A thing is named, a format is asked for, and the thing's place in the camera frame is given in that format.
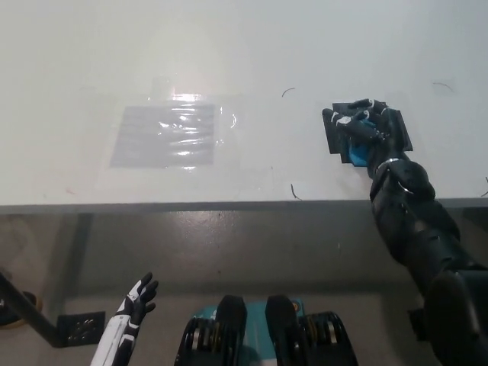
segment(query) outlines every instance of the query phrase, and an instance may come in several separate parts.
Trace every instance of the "table surface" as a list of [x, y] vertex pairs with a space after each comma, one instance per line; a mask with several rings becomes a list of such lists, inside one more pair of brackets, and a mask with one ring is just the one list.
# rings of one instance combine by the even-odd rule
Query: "table surface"
[[5, 2], [0, 211], [365, 200], [320, 113], [358, 98], [402, 111], [443, 202], [486, 206], [488, 2], [468, 3]]

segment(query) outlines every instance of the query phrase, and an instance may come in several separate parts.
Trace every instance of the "gray floor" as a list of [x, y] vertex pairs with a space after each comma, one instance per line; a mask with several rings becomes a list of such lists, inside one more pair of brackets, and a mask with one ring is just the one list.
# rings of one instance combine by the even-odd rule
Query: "gray floor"
[[[454, 210], [463, 244], [488, 263], [486, 212]], [[147, 215], [0, 217], [0, 266], [41, 294], [43, 312], [113, 313], [147, 271], [160, 281], [157, 308], [132, 365], [173, 364], [188, 317], [224, 294], [264, 300], [286, 293], [307, 312], [334, 310], [361, 366], [436, 365], [406, 311], [420, 299], [387, 254], [370, 207]], [[89, 365], [94, 346], [51, 349], [28, 327], [0, 332], [0, 363]]]

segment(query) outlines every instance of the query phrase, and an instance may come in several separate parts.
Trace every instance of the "plastic sheet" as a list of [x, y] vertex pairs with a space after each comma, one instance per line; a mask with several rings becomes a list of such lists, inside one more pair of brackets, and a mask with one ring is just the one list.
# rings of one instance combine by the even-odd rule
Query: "plastic sheet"
[[213, 164], [217, 112], [215, 104], [189, 100], [127, 107], [111, 167], [192, 169]]

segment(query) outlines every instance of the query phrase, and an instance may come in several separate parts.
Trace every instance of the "robotic arm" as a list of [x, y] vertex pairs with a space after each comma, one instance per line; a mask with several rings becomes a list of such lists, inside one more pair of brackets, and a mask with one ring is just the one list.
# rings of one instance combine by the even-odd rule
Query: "robotic arm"
[[353, 143], [369, 146], [374, 219], [424, 297], [425, 330], [436, 357], [444, 366], [487, 365], [487, 269], [460, 246], [458, 226], [435, 199], [427, 172], [405, 155], [395, 110], [373, 99], [349, 108], [358, 110], [354, 117], [330, 109], [323, 114]]
[[91, 366], [127, 366], [136, 345], [139, 328], [147, 313], [156, 305], [149, 303], [156, 295], [158, 281], [148, 273], [126, 295], [98, 343]]

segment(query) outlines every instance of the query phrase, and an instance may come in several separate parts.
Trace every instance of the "blue object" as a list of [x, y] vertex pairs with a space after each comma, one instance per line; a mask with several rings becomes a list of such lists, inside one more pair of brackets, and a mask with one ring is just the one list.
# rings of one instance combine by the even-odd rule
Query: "blue object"
[[[371, 126], [374, 128], [374, 124], [371, 123], [369, 120], [362, 120], [363, 124]], [[349, 159], [351, 160], [351, 164], [353, 166], [368, 166], [368, 153], [369, 148], [368, 146], [362, 144], [358, 146], [353, 146], [349, 143]]]

